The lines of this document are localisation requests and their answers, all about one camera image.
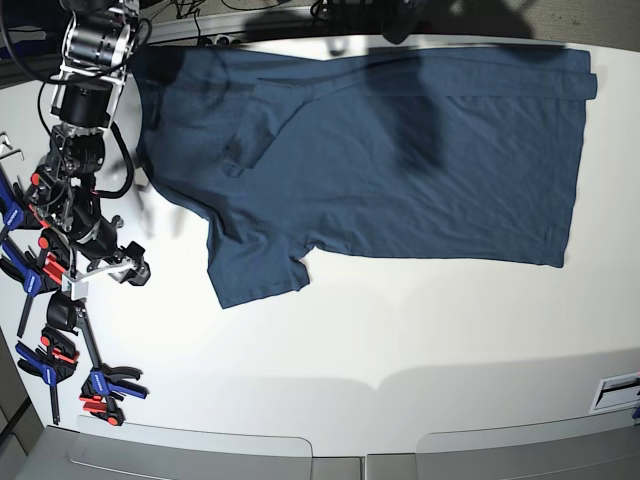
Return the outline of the bottom blue red bar clamp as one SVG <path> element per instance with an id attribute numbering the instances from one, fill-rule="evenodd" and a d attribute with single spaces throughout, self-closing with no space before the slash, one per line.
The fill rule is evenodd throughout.
<path id="1" fill-rule="evenodd" d="M 83 411 L 109 425 L 122 426 L 125 414 L 119 403 L 126 397 L 145 399 L 148 395 L 148 390 L 138 384 L 142 372 L 133 367 L 110 367 L 102 361 L 84 306 L 77 309 L 77 325 L 82 331 L 92 364 L 79 396 Z"/>

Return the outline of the blue red bar clamp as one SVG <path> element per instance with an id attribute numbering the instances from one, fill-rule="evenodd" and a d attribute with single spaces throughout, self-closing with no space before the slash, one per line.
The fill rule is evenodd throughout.
<path id="1" fill-rule="evenodd" d="M 45 228 L 38 238 L 40 251 L 36 257 L 30 251 L 22 252 L 6 237 L 1 248 L 1 270 L 20 283 L 26 294 L 18 324 L 17 336 L 21 338 L 26 330 L 34 299 L 40 295 L 61 289 L 62 274 L 70 266 L 69 248 L 52 228 Z"/>
<path id="2" fill-rule="evenodd" d="M 14 230 L 51 229 L 63 234 L 58 216 L 63 212 L 69 185 L 55 179 L 47 166 L 39 166 L 30 176 L 31 184 L 24 190 L 18 182 L 11 183 L 1 169 L 1 242 Z"/>
<path id="3" fill-rule="evenodd" d="M 76 370 L 79 352 L 75 344 L 58 330 L 45 326 L 40 335 L 41 346 L 34 350 L 18 342 L 18 367 L 39 377 L 48 386 L 51 416 L 54 425 L 60 422 L 58 384 L 70 378 Z"/>
<path id="4" fill-rule="evenodd" d="M 145 399 L 148 395 L 148 390 L 138 384 L 142 372 L 133 367 L 110 367 L 102 361 L 84 306 L 77 309 L 77 325 L 82 331 L 92 364 L 79 396 L 83 411 L 109 425 L 122 426 L 125 414 L 119 403 L 126 397 Z"/>

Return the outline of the metal hex key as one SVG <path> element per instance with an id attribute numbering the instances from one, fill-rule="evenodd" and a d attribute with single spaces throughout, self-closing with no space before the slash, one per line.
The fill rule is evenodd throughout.
<path id="1" fill-rule="evenodd" d="M 1 154 L 0 160 L 3 161 L 5 159 L 16 157 L 21 161 L 24 160 L 24 153 L 20 148 L 16 148 L 12 145 L 10 138 L 6 132 L 2 132 L 0 134 L 1 138 Z"/>

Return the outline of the grey left chair back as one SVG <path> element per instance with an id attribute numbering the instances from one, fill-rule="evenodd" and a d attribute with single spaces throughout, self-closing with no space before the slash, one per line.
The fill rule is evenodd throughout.
<path id="1" fill-rule="evenodd" d="M 19 479 L 360 479 L 357 458 L 218 453 L 48 427 Z"/>

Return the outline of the grey right chair back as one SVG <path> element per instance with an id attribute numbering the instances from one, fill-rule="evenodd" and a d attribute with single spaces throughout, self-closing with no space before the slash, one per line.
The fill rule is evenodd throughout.
<path id="1" fill-rule="evenodd" d="M 639 427 L 628 411 L 455 432 L 416 451 L 375 454 L 366 479 L 637 479 Z"/>

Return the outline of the top blue red bar clamp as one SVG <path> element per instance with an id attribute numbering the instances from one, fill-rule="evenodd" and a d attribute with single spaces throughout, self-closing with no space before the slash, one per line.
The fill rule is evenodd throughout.
<path id="1" fill-rule="evenodd" d="M 47 166 L 39 166 L 30 176 L 31 184 L 24 190 L 18 182 L 11 183 L 1 169 L 1 242 L 14 230 L 51 229 L 63 234 L 58 216 L 63 212 L 69 185 L 55 179 Z"/>

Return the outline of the dark blue T-shirt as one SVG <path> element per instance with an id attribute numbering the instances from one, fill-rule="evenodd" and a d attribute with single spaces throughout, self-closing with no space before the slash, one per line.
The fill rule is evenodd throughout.
<path id="1" fill-rule="evenodd" d="M 587 51 L 151 47 L 132 70 L 138 156 L 207 220 L 224 308 L 304 288 L 316 248 L 564 264 L 598 89 Z"/>

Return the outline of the white slotted label plate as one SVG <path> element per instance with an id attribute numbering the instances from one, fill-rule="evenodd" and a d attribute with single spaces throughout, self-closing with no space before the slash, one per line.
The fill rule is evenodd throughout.
<path id="1" fill-rule="evenodd" d="M 607 413 L 638 405 L 639 374 L 623 374 L 600 380 L 589 413 Z"/>

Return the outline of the grey chair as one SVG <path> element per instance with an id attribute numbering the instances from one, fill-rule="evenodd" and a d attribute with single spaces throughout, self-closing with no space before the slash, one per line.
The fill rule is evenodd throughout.
<path id="1" fill-rule="evenodd" d="M 19 479 L 360 479 L 357 458 L 218 453 L 48 427 Z"/>
<path id="2" fill-rule="evenodd" d="M 639 427 L 628 411 L 455 432 L 416 451 L 375 454 L 366 479 L 637 479 Z"/>

